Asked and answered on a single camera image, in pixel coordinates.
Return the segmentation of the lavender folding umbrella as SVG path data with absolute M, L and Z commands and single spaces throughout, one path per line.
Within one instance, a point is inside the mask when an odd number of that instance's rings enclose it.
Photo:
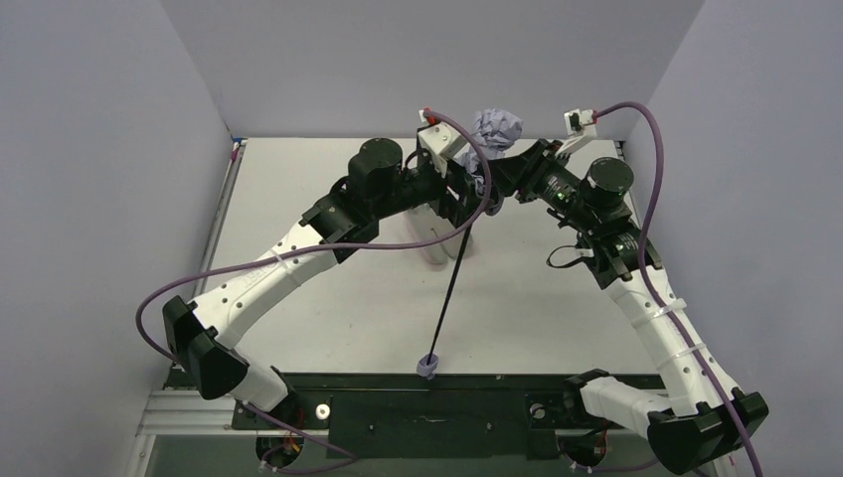
M 488 150 L 488 158 L 492 155 L 499 158 L 522 137 L 523 128 L 524 121 L 516 114 L 500 108 L 487 108 L 479 111 L 475 115 L 472 126 L 472 136 L 478 143 Z M 457 251 L 456 259 L 454 260 L 453 269 L 444 294 L 436 326 L 433 331 L 429 350 L 417 364 L 417 374 L 429 381 L 435 377 L 439 364 L 439 357 L 435 353 L 435 348 L 441 334 L 448 306 L 452 299 L 457 277 L 465 257 L 470 233 L 471 228 L 468 228 L 461 236 L 459 249 Z

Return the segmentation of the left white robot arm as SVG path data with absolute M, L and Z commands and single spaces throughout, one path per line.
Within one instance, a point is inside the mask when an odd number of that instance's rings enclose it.
M 491 171 L 472 138 L 419 132 L 414 168 L 392 139 L 364 142 L 348 172 L 303 213 L 258 260 L 225 267 L 227 280 L 189 300 L 175 296 L 162 309 L 167 347 L 200 396 L 229 396 L 263 411 L 276 409 L 291 390 L 278 371 L 252 362 L 239 342 L 268 311 L 308 280 L 343 263 L 355 251 L 405 250 L 439 245 L 465 233 L 490 201 Z M 415 242 L 378 243 L 380 222 L 429 206 L 452 225 Z

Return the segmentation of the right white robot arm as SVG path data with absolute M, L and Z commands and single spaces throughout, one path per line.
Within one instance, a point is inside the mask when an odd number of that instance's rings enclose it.
M 594 369 L 566 381 L 570 415 L 603 418 L 635 432 L 674 474 L 751 450 L 768 406 L 725 372 L 691 324 L 628 206 L 631 169 L 621 159 L 600 157 L 576 175 L 569 160 L 560 142 L 540 140 L 490 163 L 491 193 L 520 203 L 542 201 L 561 227 L 576 232 L 580 263 L 628 320 L 664 386 L 657 396 Z

